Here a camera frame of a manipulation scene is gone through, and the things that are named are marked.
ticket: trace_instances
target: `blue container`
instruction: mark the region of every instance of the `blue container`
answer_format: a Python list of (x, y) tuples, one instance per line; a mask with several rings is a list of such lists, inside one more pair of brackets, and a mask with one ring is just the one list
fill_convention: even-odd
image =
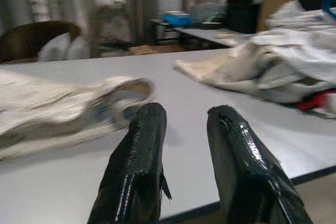
[(186, 27), (191, 24), (191, 17), (189, 14), (186, 15), (163, 15), (162, 19), (169, 23), (173, 27)]

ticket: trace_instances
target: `black glossy object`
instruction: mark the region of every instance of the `black glossy object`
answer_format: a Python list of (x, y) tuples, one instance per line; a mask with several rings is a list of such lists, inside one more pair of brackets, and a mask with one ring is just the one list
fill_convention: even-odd
[(158, 221), (162, 190), (171, 199), (162, 167), (165, 132), (166, 111), (160, 104), (138, 110), (110, 157), (88, 224)]
[(210, 109), (207, 132), (227, 223), (312, 223), (277, 159), (236, 110)]

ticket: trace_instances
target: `desk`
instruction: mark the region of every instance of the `desk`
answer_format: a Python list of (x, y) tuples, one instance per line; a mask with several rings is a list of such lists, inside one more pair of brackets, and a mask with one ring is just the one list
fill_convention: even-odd
[[(290, 178), (336, 164), (336, 123), (250, 96), (200, 84), (173, 69), (219, 50), (0, 66), (52, 81), (88, 84), (110, 76), (151, 78), (167, 110), (165, 176), (173, 196), (161, 217), (219, 200), (208, 147), (207, 110), (229, 104), (251, 124)], [(86, 223), (110, 154), (125, 132), (64, 150), (0, 162), (0, 223)]]
[[(151, 19), (152, 23), (152, 37), (154, 44), (157, 45), (158, 41), (165, 40), (179, 40), (180, 38), (161, 38), (157, 39), (157, 26), (163, 26), (166, 31), (174, 31), (180, 35), (187, 35), (189, 37), (214, 43), (222, 48), (235, 47), (244, 43), (248, 38), (253, 36), (253, 34), (241, 34), (236, 31), (231, 31), (226, 28), (221, 28), (217, 30), (204, 30), (204, 29), (194, 29), (194, 28), (181, 28), (181, 27), (172, 27), (168, 23), (163, 22), (160, 19)], [(217, 39), (216, 36), (219, 34), (231, 34), (234, 35), (232, 38)]]

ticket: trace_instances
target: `brown chair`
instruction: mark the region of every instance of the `brown chair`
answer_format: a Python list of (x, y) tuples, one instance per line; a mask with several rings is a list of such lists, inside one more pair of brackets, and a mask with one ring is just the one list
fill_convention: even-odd
[(73, 41), (81, 35), (81, 29), (74, 23), (63, 21), (36, 22), (15, 27), (0, 38), (0, 63), (36, 58), (46, 43), (64, 33), (70, 33), (70, 40)]

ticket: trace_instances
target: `red object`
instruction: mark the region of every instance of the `red object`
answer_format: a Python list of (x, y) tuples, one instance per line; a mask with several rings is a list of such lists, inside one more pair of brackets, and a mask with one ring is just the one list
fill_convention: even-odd
[(296, 106), (303, 111), (322, 107), (326, 101), (326, 94), (336, 93), (336, 89), (328, 89), (316, 94), (308, 101), (298, 102)]

